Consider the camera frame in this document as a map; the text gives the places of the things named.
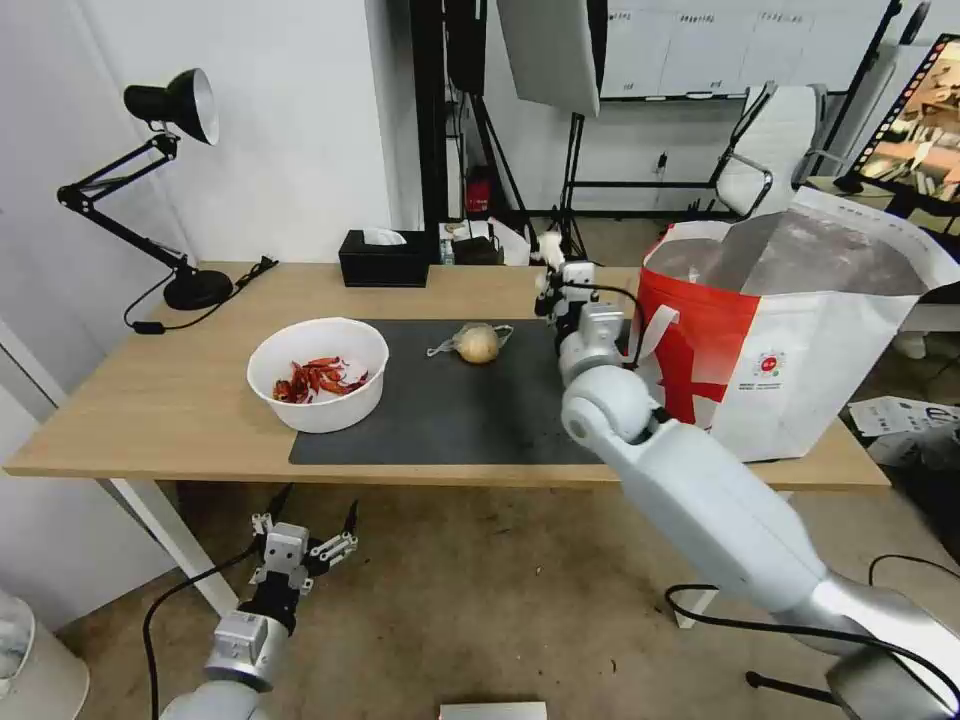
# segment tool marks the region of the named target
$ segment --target tissue box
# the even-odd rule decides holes
[[[430,271],[426,233],[400,231],[406,245],[367,245],[363,230],[350,230],[340,246],[347,287],[425,287]]]

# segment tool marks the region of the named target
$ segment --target red and white bag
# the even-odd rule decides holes
[[[741,460],[799,457],[917,299],[958,281],[909,222],[802,188],[782,213],[668,229],[640,273],[638,372]]]

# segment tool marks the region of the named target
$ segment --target black desk lamp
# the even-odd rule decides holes
[[[166,88],[129,86],[123,92],[123,103],[131,115],[146,121],[157,134],[119,160],[83,180],[60,188],[57,199],[61,205],[92,220],[170,268],[175,277],[163,289],[163,297],[173,309],[199,310],[219,305],[233,291],[233,282],[229,277],[216,270],[197,270],[187,262],[185,254],[138,235],[96,209],[98,200],[177,157],[180,138],[168,129],[167,123],[174,123],[195,140],[208,145],[217,144],[220,125],[210,81],[199,68],[187,70],[177,75]],[[150,150],[159,151],[162,157],[129,175],[104,177]]]

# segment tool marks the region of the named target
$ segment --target gray desk mat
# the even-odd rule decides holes
[[[560,424],[554,334],[539,320],[495,320],[513,335],[497,359],[426,357],[463,320],[366,320],[390,348],[383,397],[356,425],[298,433],[293,465],[595,465]]]

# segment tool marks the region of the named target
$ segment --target lamp shade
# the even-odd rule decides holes
[[[172,122],[208,145],[216,145],[220,139],[213,90],[200,68],[180,73],[165,88],[130,85],[123,91],[123,104],[136,118],[148,123]]]

